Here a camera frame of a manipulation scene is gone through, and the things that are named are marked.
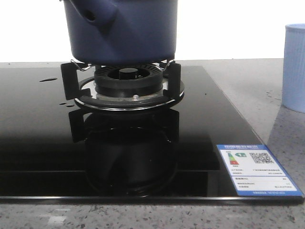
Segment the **black pot support grate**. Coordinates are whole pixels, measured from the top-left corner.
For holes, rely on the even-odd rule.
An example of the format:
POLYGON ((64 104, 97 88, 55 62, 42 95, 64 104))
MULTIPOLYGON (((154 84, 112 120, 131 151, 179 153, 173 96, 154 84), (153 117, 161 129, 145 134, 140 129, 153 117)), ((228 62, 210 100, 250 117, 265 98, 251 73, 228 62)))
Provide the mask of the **black pot support grate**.
MULTIPOLYGON (((153 64, 163 73, 161 90, 144 96, 137 94, 132 97, 111 97, 99 94, 96 89, 94 75, 82 81, 78 80, 77 71, 86 71, 91 65, 85 63, 64 63, 61 74, 66 99, 73 99, 83 109, 104 111, 140 111, 162 106, 172 106, 184 97, 184 84, 181 81, 181 65, 175 60, 153 64)), ((96 70, 106 67, 96 65, 96 70)))

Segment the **black glass gas stove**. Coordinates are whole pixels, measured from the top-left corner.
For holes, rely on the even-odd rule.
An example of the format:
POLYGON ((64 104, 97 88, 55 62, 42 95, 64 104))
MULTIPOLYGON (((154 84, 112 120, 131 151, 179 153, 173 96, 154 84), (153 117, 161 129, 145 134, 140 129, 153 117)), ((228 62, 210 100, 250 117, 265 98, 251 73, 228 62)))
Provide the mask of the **black glass gas stove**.
POLYGON ((59 68, 0 71, 1 202, 294 205, 239 196, 217 145, 264 145, 201 66, 183 100, 135 114, 66 101, 59 68))

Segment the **blue energy label sticker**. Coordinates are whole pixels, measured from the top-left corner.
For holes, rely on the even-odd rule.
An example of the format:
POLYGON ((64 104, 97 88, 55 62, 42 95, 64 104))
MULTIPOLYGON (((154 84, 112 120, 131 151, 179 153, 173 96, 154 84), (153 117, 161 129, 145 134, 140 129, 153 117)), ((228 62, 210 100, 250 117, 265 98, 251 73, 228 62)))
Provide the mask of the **blue energy label sticker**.
POLYGON ((217 145, 239 196, 302 197, 266 145, 217 145))

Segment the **light blue ribbed cup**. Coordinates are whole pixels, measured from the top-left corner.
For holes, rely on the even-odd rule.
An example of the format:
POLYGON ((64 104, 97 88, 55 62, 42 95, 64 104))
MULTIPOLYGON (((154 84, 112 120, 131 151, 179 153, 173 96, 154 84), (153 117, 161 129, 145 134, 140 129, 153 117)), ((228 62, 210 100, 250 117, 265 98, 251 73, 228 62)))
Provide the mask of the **light blue ribbed cup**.
POLYGON ((305 25, 285 26, 282 104, 294 111, 305 111, 305 25))

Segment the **dark blue pot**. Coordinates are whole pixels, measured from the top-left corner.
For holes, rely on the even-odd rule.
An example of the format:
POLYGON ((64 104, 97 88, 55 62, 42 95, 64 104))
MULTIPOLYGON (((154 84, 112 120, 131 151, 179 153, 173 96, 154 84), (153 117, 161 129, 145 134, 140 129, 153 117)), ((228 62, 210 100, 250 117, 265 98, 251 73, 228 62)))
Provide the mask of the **dark blue pot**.
POLYGON ((73 56, 95 65, 153 63, 176 51, 176 0, 64 1, 73 56))

